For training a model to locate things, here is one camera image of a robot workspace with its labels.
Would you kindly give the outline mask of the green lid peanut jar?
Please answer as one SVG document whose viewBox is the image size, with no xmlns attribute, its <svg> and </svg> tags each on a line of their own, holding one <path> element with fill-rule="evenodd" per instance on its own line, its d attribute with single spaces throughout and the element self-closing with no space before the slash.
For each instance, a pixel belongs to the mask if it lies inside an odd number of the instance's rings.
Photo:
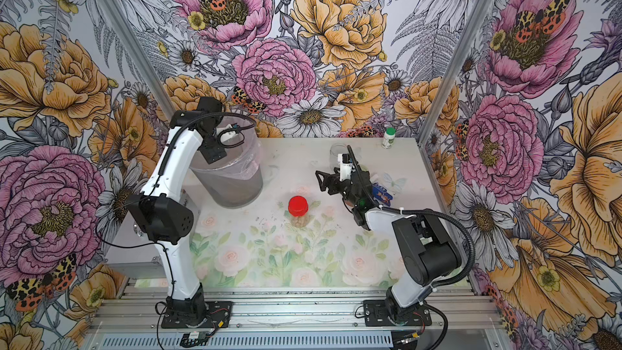
<svg viewBox="0 0 622 350">
<path fill-rule="evenodd" d="M 338 168 L 340 166 L 341 154 L 348 154 L 347 145 L 341 143 L 332 144 L 332 146 L 330 147 L 329 156 L 330 170 L 333 170 L 334 168 Z"/>
</svg>

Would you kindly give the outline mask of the mesh bin with pink bag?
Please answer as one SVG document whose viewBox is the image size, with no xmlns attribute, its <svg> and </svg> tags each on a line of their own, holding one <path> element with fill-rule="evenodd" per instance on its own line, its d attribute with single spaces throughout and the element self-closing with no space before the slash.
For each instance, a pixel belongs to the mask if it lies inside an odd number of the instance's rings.
<svg viewBox="0 0 622 350">
<path fill-rule="evenodd" d="M 217 139 L 228 127 L 243 131 L 245 140 L 235 147 L 225 147 L 226 157 L 208 164 L 199 150 L 190 169 L 217 204 L 225 208 L 240 208 L 259 197 L 263 188 L 261 144 L 254 128 L 241 118 L 225 117 L 216 128 Z"/>
</svg>

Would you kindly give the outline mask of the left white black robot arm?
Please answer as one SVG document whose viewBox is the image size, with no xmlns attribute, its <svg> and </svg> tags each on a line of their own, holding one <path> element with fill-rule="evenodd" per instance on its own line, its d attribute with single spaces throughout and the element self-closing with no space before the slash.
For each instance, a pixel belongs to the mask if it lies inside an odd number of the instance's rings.
<svg viewBox="0 0 622 350">
<path fill-rule="evenodd" d="M 194 155 L 215 134 L 224 107 L 202 97 L 196 110 L 178 110 L 152 176 L 127 200 L 134 222 L 155 245 L 168 281 L 164 328 L 199 327 L 207 320 L 202 285 L 190 254 L 194 213 L 182 202 L 183 182 Z"/>
</svg>

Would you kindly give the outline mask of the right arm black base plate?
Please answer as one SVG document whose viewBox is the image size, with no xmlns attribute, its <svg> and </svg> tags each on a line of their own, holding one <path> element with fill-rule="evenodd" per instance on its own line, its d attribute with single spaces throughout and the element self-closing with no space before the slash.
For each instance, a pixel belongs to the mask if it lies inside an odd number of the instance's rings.
<svg viewBox="0 0 622 350">
<path fill-rule="evenodd" d="M 400 307 L 388 300 L 364 300 L 363 318 L 367 327 L 423 327 L 432 324 L 426 305 Z"/>
</svg>

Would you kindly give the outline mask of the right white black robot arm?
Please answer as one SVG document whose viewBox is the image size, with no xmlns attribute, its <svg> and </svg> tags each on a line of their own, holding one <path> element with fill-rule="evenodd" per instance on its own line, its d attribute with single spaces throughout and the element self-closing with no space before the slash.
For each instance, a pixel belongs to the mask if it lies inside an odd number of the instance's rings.
<svg viewBox="0 0 622 350">
<path fill-rule="evenodd" d="M 358 226 L 384 234 L 397 245 L 405 272 L 387 290 L 385 308 L 391 322 L 405 324 L 442 280 L 463 265 L 462 254 L 441 222 L 441 214 L 432 210 L 392 212 L 375 204 L 367 172 L 341 178 L 337 171 L 318 170 L 315 177 L 320 191 L 342 197 Z"/>
</svg>

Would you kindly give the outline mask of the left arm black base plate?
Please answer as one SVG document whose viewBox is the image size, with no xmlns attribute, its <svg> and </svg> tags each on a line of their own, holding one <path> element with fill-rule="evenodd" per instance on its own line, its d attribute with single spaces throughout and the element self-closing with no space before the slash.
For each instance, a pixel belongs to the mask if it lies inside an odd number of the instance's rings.
<svg viewBox="0 0 622 350">
<path fill-rule="evenodd" d="M 190 303 L 189 306 L 167 308 L 160 321 L 163 329 L 220 329 L 227 328 L 232 317 L 231 301 L 205 301 L 203 306 Z"/>
</svg>

